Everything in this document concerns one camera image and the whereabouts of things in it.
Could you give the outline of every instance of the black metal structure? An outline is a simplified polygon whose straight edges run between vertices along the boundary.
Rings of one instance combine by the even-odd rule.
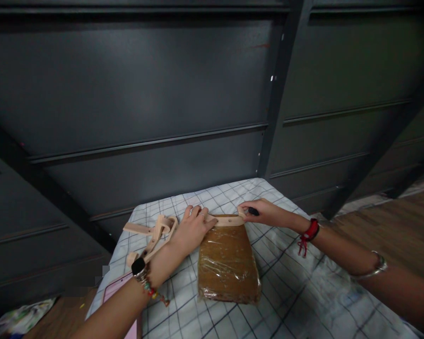
[[[401,196],[412,184],[419,180],[424,175],[424,159],[413,168],[405,178],[402,179],[393,189],[386,192],[386,195],[391,199],[397,199]]]
[[[38,192],[44,195],[85,233],[109,253],[116,242],[98,225],[89,221],[88,214],[44,170],[26,159],[28,154],[0,127],[0,158]]]
[[[386,152],[391,148],[396,139],[405,131],[413,119],[424,108],[424,80],[417,88],[412,101],[406,104],[396,116],[394,121],[382,133],[381,137],[375,142],[370,154],[358,167],[351,179],[337,197],[330,203],[329,207],[322,212],[322,215],[331,220],[341,209],[352,193],[358,188],[363,180],[368,176],[374,166],[382,159]]]
[[[141,203],[262,177],[332,218],[348,200],[416,179],[422,9],[0,1],[0,265],[33,249],[20,270],[0,270],[0,312],[104,264]]]

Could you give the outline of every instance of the pink phone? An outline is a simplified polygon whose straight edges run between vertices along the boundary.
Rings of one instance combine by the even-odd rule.
[[[112,295],[115,294],[129,279],[133,277],[132,272],[129,272],[118,279],[111,282],[107,287],[105,287],[104,298],[102,303],[105,303]],[[129,332],[124,339],[141,339],[141,316],[133,323]]]

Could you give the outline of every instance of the wooden floor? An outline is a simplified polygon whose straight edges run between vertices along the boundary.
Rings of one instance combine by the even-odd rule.
[[[83,324],[97,288],[84,297],[61,297],[52,309],[33,327],[24,339],[67,339]]]
[[[424,277],[424,192],[339,216],[333,225],[343,236],[383,254],[388,263]],[[24,339],[69,338],[83,323],[96,290],[82,298],[60,298]]]
[[[424,192],[339,216],[333,229],[424,277]]]

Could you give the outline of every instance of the clear plastic film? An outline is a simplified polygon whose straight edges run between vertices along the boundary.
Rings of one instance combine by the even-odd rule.
[[[198,298],[251,305],[259,302],[261,281],[244,225],[214,227],[206,234],[199,250]]]

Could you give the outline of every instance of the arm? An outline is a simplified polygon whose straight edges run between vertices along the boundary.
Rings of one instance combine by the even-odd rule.
[[[185,257],[199,246],[205,234],[217,223],[217,219],[204,223],[208,209],[188,206],[184,218],[166,244],[150,261],[149,278],[152,287],[158,288],[182,263]],[[106,303],[104,303],[81,328],[73,339],[124,338],[133,322],[149,301],[143,286],[130,279]]]
[[[265,199],[244,202],[241,207],[256,208],[260,214],[258,217],[248,215],[245,221],[288,227],[298,234],[303,234],[310,226],[309,220]],[[321,228],[311,243],[351,275],[371,273],[378,263],[376,254],[330,228]],[[400,267],[389,266],[386,272],[358,282],[399,316],[424,331],[424,279]]]

